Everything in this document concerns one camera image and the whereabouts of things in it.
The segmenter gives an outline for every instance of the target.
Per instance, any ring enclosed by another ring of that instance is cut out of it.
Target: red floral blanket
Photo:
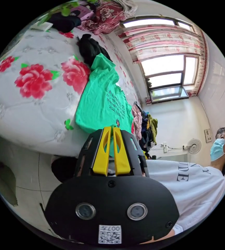
[[[112,1],[100,1],[100,4],[96,9],[95,17],[92,20],[82,21],[78,29],[90,31],[95,35],[109,34],[119,26],[120,21],[126,19],[120,4]]]

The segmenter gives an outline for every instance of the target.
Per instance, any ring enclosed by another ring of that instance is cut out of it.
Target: qr code
[[[100,244],[121,244],[121,226],[99,225]]]

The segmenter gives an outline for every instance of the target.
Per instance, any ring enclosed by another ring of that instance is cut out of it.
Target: face mask
[[[225,139],[216,139],[211,147],[211,161],[215,161],[225,154],[223,149],[224,144]]]

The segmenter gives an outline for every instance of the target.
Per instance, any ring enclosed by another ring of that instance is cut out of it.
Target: pink garment
[[[140,110],[138,109],[138,107],[135,104],[133,105],[131,110],[132,110],[133,115],[134,115],[133,122],[134,122],[135,127],[136,127],[136,130],[135,130],[136,137],[138,140],[141,140],[142,139],[142,135],[141,135],[142,115],[141,115]]]

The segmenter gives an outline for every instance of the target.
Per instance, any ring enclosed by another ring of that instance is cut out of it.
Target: floral bedspread
[[[88,134],[75,123],[75,112],[88,82],[74,29],[60,33],[28,30],[0,62],[0,135],[18,145],[48,154],[78,156]],[[133,105],[137,94],[122,56],[103,35],[95,36],[120,76],[118,85]]]

